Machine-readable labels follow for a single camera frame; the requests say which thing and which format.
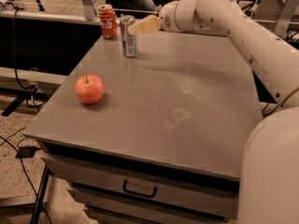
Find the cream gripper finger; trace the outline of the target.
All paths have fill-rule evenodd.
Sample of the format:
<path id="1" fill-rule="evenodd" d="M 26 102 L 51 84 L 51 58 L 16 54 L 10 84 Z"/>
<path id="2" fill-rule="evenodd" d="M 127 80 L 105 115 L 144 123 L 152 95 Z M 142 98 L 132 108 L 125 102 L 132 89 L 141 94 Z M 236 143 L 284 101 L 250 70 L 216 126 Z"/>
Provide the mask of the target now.
<path id="1" fill-rule="evenodd" d="M 142 35 L 156 33 L 161 29 L 160 19 L 154 15 L 148 15 L 146 18 L 135 22 L 128 27 L 130 35 Z"/>

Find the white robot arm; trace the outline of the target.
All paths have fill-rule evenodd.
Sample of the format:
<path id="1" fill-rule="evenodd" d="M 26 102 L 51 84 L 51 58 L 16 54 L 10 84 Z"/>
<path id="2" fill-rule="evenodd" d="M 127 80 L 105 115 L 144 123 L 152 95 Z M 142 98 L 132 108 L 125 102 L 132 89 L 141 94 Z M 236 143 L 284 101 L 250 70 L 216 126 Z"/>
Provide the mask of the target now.
<path id="1" fill-rule="evenodd" d="M 299 224 L 299 50 L 264 28 L 235 0 L 182 0 L 131 25 L 141 35 L 193 32 L 202 25 L 225 34 L 278 105 L 250 132 L 240 158 L 237 224 Z"/>

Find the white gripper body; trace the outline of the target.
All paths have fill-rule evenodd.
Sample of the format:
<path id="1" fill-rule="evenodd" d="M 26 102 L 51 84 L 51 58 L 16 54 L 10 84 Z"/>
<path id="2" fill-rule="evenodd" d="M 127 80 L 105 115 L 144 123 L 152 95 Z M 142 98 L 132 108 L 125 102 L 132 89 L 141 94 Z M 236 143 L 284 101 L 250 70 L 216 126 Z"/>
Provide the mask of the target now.
<path id="1" fill-rule="evenodd" d="M 159 19 L 162 29 L 166 32 L 177 32 L 178 27 L 175 23 L 175 12 L 177 8 L 177 2 L 171 2 L 164 5 L 159 12 Z"/>

